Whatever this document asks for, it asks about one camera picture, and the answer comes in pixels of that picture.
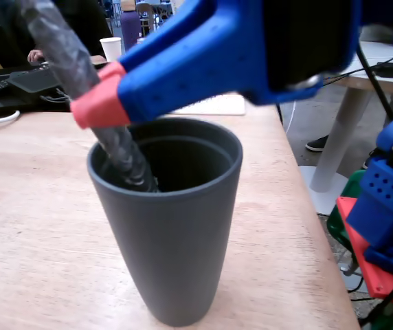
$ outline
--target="wooden table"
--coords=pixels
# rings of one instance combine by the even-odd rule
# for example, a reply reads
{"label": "wooden table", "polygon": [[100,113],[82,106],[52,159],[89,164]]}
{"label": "wooden table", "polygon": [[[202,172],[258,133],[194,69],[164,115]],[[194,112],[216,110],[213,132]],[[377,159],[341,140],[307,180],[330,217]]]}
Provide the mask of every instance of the wooden table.
{"label": "wooden table", "polygon": [[[186,329],[358,329],[274,108],[205,116],[244,163],[221,281]],[[69,113],[0,126],[0,329],[168,329],[145,307],[87,174]]]}
{"label": "wooden table", "polygon": [[[376,65],[378,62],[393,58],[393,45],[364,41],[361,42],[361,48],[369,65]],[[351,65],[342,73],[361,68],[363,67],[358,57],[355,56]],[[393,78],[377,76],[377,80],[385,93],[393,94]],[[374,90],[364,71],[341,79],[336,84],[346,86],[347,90],[326,142],[326,147],[320,156],[317,167],[301,166],[300,168],[315,209],[321,215],[331,213],[335,206],[335,200],[340,196],[348,181],[346,177],[337,173],[337,169]]]}

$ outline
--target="cup rim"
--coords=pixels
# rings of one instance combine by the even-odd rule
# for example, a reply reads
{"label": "cup rim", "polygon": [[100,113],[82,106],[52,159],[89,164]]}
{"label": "cup rim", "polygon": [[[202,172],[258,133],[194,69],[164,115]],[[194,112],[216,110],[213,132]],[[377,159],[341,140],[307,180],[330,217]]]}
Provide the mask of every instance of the cup rim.
{"label": "cup rim", "polygon": [[122,38],[119,36],[112,36],[110,38],[103,38],[99,40],[101,43],[114,43],[116,41],[122,41]]}
{"label": "cup rim", "polygon": [[208,125],[208,126],[215,126],[221,129],[224,133],[226,133],[228,136],[231,137],[235,141],[235,143],[238,145],[238,156],[234,160],[233,164],[230,166],[230,168],[225,171],[222,175],[217,177],[216,179],[213,179],[209,182],[206,182],[205,184],[201,184],[200,186],[188,188],[188,189],[183,189],[183,190],[177,190],[177,191],[170,191],[170,192],[140,192],[140,191],[135,191],[135,190],[129,190],[125,188],[120,188],[117,186],[114,186],[113,184],[110,184],[109,182],[105,181],[101,176],[99,176],[96,171],[93,168],[93,164],[91,162],[93,152],[95,151],[96,148],[99,147],[98,142],[96,142],[88,152],[87,156],[87,168],[88,172],[93,179],[93,181],[98,182],[101,186],[104,186],[105,188],[108,188],[109,190],[114,191],[115,193],[123,194],[126,196],[131,196],[131,197],[143,197],[143,198],[148,198],[148,199],[161,199],[161,198],[182,198],[182,197],[189,197],[191,195],[194,195],[196,193],[201,193],[205,190],[209,190],[215,185],[221,181],[224,181],[227,177],[232,175],[233,172],[237,170],[238,167],[241,166],[242,160],[243,160],[243,146],[240,143],[240,140],[238,137],[233,134],[229,129],[226,129],[225,127],[218,125],[213,122],[206,122],[205,120],[200,120],[200,119],[193,119],[193,118],[161,118],[158,119],[157,121],[175,121],[175,122],[196,122],[198,124],[202,125]]}

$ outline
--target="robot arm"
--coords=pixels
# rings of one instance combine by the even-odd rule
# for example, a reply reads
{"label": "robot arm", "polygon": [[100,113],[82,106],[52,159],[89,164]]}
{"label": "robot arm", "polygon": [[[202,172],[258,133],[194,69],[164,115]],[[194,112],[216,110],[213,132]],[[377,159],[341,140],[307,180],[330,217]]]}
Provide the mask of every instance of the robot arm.
{"label": "robot arm", "polygon": [[149,121],[229,91],[255,105],[314,96],[324,72],[350,63],[361,2],[279,2],[187,0],[72,103],[76,121],[82,128]]}

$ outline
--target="red 3d-printed part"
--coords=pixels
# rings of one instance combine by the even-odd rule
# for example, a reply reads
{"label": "red 3d-printed part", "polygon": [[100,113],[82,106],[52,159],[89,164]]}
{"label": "red 3d-printed part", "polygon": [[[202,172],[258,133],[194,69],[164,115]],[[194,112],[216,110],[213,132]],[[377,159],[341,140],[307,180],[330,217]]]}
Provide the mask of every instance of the red 3d-printed part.
{"label": "red 3d-printed part", "polygon": [[120,63],[109,63],[99,72],[101,83],[71,102],[71,112],[80,128],[118,127],[130,123],[117,96],[117,87],[125,74]]}
{"label": "red 3d-printed part", "polygon": [[348,232],[352,248],[357,256],[357,261],[359,262],[370,296],[384,299],[393,290],[393,275],[364,259],[363,254],[369,247],[369,243],[346,222],[346,218],[356,201],[357,199],[355,198],[339,197],[337,199],[337,207]]}

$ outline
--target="white paper cup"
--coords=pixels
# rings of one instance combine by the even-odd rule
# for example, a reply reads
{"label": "white paper cup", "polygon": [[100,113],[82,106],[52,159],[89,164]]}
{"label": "white paper cup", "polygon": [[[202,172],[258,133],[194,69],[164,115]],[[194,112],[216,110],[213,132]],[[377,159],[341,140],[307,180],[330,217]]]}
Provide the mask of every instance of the white paper cup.
{"label": "white paper cup", "polygon": [[108,62],[117,60],[122,55],[122,38],[100,39],[105,57]]}

